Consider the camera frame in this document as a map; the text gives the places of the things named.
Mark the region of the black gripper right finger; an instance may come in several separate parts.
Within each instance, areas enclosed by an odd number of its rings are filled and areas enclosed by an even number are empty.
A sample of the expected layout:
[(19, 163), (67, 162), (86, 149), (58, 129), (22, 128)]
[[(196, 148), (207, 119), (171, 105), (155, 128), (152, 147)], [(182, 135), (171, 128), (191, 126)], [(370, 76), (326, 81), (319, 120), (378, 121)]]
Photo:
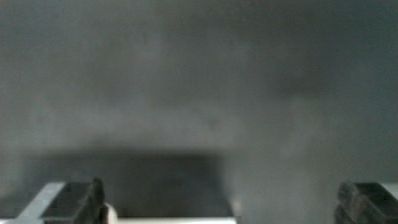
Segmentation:
[(333, 224), (398, 224), (398, 182), (344, 182)]

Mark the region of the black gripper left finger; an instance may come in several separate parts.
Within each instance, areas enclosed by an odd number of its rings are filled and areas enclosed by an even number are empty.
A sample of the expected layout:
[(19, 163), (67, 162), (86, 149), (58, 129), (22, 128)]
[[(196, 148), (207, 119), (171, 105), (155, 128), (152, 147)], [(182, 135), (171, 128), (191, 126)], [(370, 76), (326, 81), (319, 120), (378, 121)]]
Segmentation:
[(51, 182), (15, 217), (15, 224), (106, 224), (106, 213), (100, 180)]

